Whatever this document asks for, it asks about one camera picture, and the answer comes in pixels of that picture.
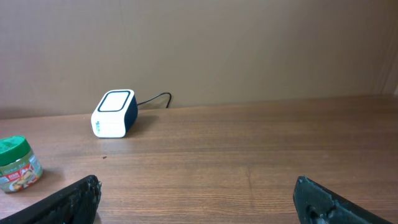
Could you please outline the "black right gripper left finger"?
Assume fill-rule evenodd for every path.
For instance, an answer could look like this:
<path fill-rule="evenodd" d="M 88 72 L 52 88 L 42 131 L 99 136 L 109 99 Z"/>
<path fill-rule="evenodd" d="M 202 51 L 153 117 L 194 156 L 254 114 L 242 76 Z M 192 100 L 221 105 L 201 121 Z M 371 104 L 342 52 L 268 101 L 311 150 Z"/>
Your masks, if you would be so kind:
<path fill-rule="evenodd" d="M 93 224 L 101 182 L 88 175 L 41 201 L 1 220 L 1 224 Z"/>

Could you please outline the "green lid jar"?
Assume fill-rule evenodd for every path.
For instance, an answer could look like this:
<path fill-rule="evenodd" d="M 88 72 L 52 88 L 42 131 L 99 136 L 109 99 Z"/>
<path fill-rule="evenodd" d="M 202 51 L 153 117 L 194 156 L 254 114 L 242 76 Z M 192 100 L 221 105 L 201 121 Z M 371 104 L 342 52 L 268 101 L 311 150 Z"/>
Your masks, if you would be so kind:
<path fill-rule="evenodd" d="M 24 136 L 1 139 L 1 190 L 18 192 L 37 182 L 43 168 Z"/>

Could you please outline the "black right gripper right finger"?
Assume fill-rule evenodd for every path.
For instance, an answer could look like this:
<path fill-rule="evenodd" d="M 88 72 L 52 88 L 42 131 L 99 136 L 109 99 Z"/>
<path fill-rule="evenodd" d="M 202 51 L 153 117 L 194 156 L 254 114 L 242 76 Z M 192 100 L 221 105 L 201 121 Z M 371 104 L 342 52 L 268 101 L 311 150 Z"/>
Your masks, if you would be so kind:
<path fill-rule="evenodd" d="M 299 176 L 293 201 L 301 224 L 391 224 L 306 176 Z"/>

